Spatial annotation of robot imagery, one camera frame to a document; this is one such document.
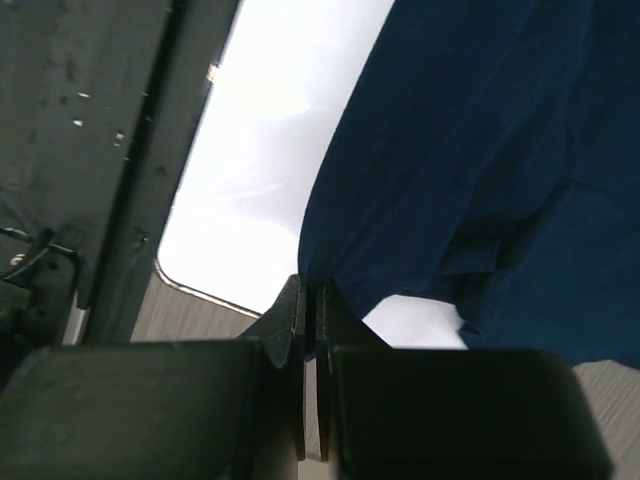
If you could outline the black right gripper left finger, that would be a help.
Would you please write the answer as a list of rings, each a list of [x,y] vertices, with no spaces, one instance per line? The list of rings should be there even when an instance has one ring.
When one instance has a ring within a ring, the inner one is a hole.
[[[1,395],[5,479],[294,479],[306,290],[239,337],[46,348]]]

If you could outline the navy blue t-shirt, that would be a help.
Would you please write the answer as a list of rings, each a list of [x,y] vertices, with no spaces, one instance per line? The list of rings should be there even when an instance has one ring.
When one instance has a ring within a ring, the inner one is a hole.
[[[639,365],[639,5],[397,1],[316,177],[298,271],[469,348]]]

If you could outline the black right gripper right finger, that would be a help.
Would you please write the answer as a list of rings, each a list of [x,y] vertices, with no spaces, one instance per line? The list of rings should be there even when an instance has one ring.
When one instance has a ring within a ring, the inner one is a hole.
[[[321,457],[335,479],[609,479],[572,369],[532,350],[395,349],[314,294]]]

